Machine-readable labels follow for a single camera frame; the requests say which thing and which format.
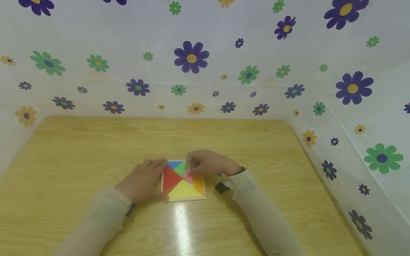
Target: wood grain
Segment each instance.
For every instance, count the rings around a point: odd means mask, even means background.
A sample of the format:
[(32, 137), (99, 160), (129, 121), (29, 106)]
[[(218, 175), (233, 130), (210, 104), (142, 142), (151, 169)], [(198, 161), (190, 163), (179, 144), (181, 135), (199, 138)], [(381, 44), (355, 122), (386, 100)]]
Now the wood grain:
[[(0, 255), (51, 255), (134, 165), (198, 149), (247, 167), (308, 255), (367, 255), (284, 121), (67, 116), (45, 119), (0, 180)], [(219, 179), (206, 200), (138, 207), (102, 255), (263, 255)]]

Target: puzzle board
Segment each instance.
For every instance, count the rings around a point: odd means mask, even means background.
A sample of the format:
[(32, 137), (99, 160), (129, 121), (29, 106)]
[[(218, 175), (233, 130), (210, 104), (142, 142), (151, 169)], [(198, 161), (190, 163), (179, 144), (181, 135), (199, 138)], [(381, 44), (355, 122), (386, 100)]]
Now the puzzle board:
[(162, 173), (161, 191), (169, 196), (169, 201), (205, 199), (205, 185), (202, 175), (187, 175), (185, 160), (168, 161)]

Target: flower center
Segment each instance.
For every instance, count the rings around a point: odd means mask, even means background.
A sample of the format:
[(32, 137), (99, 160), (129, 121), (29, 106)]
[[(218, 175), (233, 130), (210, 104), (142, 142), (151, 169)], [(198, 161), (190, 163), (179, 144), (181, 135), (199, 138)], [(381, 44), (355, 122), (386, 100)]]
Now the flower center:
[(376, 159), (379, 163), (387, 162), (387, 156), (385, 154), (378, 155)]
[(350, 94), (355, 94), (356, 92), (358, 92), (359, 90), (359, 86), (357, 84), (351, 84), (347, 87), (347, 91)]
[(353, 9), (353, 5), (351, 3), (345, 4), (341, 9), (340, 9), (340, 16), (346, 16), (349, 14)]
[(53, 68), (54, 65), (50, 61), (44, 61), (44, 64), (46, 64), (48, 67)]
[(196, 56), (194, 54), (189, 54), (187, 56), (187, 61), (191, 64), (194, 64), (196, 62)]
[(289, 32), (289, 30), (290, 30), (289, 25), (286, 25), (286, 26), (283, 27), (283, 32), (287, 33), (287, 32)]

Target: right hand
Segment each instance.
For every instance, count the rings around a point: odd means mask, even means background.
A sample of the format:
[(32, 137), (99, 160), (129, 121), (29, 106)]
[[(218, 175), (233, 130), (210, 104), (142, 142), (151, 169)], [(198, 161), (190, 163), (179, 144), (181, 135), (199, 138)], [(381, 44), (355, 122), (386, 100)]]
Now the right hand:
[(187, 155), (188, 175), (223, 173), (226, 176), (237, 174), (241, 166), (232, 159), (209, 150), (191, 151)]

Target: yellow flower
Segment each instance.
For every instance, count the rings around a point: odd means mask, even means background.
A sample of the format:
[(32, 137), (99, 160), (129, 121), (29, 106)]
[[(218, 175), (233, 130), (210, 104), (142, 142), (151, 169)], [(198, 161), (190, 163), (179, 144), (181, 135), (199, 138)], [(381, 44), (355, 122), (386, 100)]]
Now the yellow flower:
[(32, 106), (23, 106), (20, 111), (14, 112), (14, 114), (18, 116), (18, 121), (21, 124), (24, 124), (24, 127), (26, 128), (28, 126), (33, 126), (33, 123), (36, 121), (36, 118), (34, 117), (36, 113), (37, 111), (33, 110)]
[(191, 113), (191, 115), (193, 114), (197, 114), (199, 115), (200, 112), (204, 111), (205, 106), (202, 105), (202, 103), (192, 103), (191, 106), (188, 106), (188, 110), (187, 112)]
[(366, 127), (364, 125), (358, 125), (355, 127), (356, 134), (362, 134), (366, 132)]
[(302, 134), (302, 136), (303, 142), (306, 144), (306, 146), (312, 147), (312, 145), (316, 144), (315, 140), (317, 139), (317, 137), (314, 134), (314, 131), (307, 130), (306, 133)]
[(2, 61), (4, 64), (7, 64), (9, 66), (14, 66), (16, 64), (14, 59), (10, 58), (10, 56), (1, 56), (0, 61)]
[(234, 0), (218, 0), (219, 3), (221, 3), (222, 8), (229, 7), (229, 3), (233, 3)]
[(221, 74), (221, 76), (219, 77), (220, 80), (226, 80), (228, 78), (227, 74)]

